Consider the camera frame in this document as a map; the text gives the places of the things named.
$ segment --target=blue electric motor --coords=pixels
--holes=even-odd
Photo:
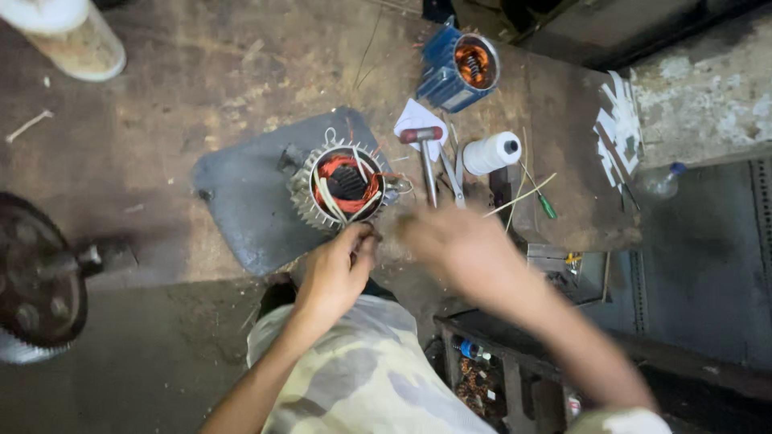
[[[487,64],[480,65],[479,59],[468,56],[456,62],[456,51],[466,47],[466,52],[482,49],[487,55]],[[448,113],[456,113],[471,103],[493,92],[499,83],[499,55],[485,38],[474,33],[461,33],[453,27],[453,17],[424,46],[424,81],[416,91],[416,98],[426,97],[433,107],[442,107]],[[468,83],[460,68],[471,69],[471,74],[480,74],[475,86]]]

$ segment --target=metal rod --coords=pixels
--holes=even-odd
[[[435,185],[434,173],[432,172],[432,159],[429,158],[429,145],[426,140],[421,141],[421,156],[424,161],[424,176],[426,177],[426,193],[432,202],[432,206],[437,208],[437,187]]]

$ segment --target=grey metal plate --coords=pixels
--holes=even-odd
[[[303,160],[321,147],[328,127],[335,128],[338,140],[345,138],[348,143],[353,137],[354,143],[361,141],[368,150],[378,146],[361,114],[339,107],[206,154],[194,166],[195,187],[211,192],[209,212],[236,259],[250,273],[271,273],[330,238],[300,219],[287,189],[294,171],[278,169],[290,145]],[[390,170],[388,163],[384,170]]]

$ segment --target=scissors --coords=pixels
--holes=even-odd
[[[453,195],[455,196],[455,206],[465,209],[466,201],[464,200],[464,190],[462,188],[464,182],[464,166],[461,158],[461,152],[455,154],[455,170],[450,164],[450,159],[445,153],[444,147],[439,147],[439,156],[442,158],[442,165],[445,166],[445,173],[448,174],[450,179],[450,186],[453,189]]]

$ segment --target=concrete wall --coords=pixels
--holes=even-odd
[[[772,6],[635,66],[643,168],[772,154]]]

